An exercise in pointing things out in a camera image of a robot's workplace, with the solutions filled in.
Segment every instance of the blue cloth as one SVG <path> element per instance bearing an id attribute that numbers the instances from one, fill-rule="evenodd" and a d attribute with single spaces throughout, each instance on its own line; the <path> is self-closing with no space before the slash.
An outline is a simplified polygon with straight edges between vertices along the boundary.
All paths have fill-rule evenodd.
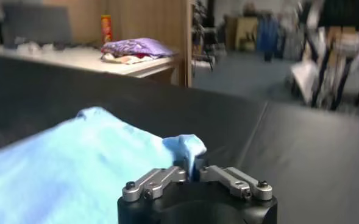
<path id="1" fill-rule="evenodd" d="M 162 139 L 102 108 L 0 150 L 0 223 L 117 223 L 128 181 L 206 151 L 194 135 Z"/>
<path id="2" fill-rule="evenodd" d="M 274 52 L 277 48 L 279 24 L 274 19 L 260 19 L 258 25 L 257 50 Z"/>

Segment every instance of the blue carpet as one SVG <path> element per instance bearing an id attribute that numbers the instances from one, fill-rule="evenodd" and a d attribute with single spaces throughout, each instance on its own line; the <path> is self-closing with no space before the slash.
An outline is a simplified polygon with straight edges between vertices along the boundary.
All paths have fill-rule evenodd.
<path id="1" fill-rule="evenodd" d="M 291 94 L 286 81 L 293 63 L 295 61 L 275 58 L 267 63 L 263 61 L 262 54 L 229 52 L 215 64 L 214 71 L 196 68 L 193 87 L 252 100 L 303 106 L 301 99 Z M 358 89 L 359 74 L 349 77 L 345 93 L 356 96 Z M 359 108 L 353 107 L 348 100 L 338 112 L 359 116 Z"/>

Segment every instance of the black tabletop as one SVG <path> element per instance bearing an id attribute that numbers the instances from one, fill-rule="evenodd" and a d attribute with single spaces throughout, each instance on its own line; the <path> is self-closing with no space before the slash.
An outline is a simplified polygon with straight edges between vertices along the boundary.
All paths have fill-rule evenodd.
<path id="1" fill-rule="evenodd" d="M 359 118 L 0 58 L 0 147 L 100 106 L 274 187 L 279 223 L 359 223 Z"/>

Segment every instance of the purple cloth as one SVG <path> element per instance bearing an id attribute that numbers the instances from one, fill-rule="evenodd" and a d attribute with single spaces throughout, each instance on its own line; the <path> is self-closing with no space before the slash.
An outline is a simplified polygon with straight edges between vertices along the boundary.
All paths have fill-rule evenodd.
<path id="1" fill-rule="evenodd" d="M 173 51 L 162 45 L 159 41 L 150 38 L 139 38 L 105 43 L 103 53 L 111 53 L 115 57 L 125 55 L 148 54 L 156 57 L 174 55 Z"/>

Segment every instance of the black monitor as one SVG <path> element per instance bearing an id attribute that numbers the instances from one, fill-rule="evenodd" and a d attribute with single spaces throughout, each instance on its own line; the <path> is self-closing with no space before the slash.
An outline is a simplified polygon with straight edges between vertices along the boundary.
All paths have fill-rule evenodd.
<path id="1" fill-rule="evenodd" d="M 38 43 L 72 42 L 68 11 L 64 7 L 6 3 L 2 9 L 8 44 L 13 44 L 17 37 Z"/>

